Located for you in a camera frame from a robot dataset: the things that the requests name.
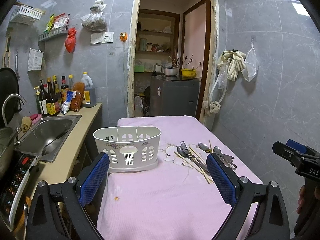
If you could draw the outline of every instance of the aluminum pot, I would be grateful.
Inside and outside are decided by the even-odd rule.
[[[164,68],[164,75],[165,76],[176,76],[179,74],[179,69],[177,67],[169,67],[169,68]]]
[[[12,159],[14,149],[12,132],[13,130],[10,127],[0,129],[0,179],[7,171]]]

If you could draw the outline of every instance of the orange plug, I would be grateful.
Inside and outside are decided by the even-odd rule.
[[[128,39],[127,33],[120,33],[120,40],[125,42]]]

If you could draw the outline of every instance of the human hand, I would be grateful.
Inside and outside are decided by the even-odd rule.
[[[306,193],[306,187],[303,185],[299,191],[299,200],[298,200],[298,208],[297,213],[300,214],[302,207],[305,203],[304,194]],[[315,188],[315,197],[317,200],[320,200],[320,187],[316,186]]]

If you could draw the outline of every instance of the yellow bowl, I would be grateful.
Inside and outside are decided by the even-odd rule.
[[[195,77],[197,75],[197,73],[195,70],[188,69],[188,68],[182,68],[181,75],[183,77]]]

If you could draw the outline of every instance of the kitchen sink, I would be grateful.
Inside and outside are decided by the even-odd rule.
[[[63,143],[80,118],[80,114],[41,118],[22,136],[18,151],[31,155],[41,155],[45,145],[53,141],[59,134],[68,131],[48,145],[40,159],[43,162],[54,162]]]

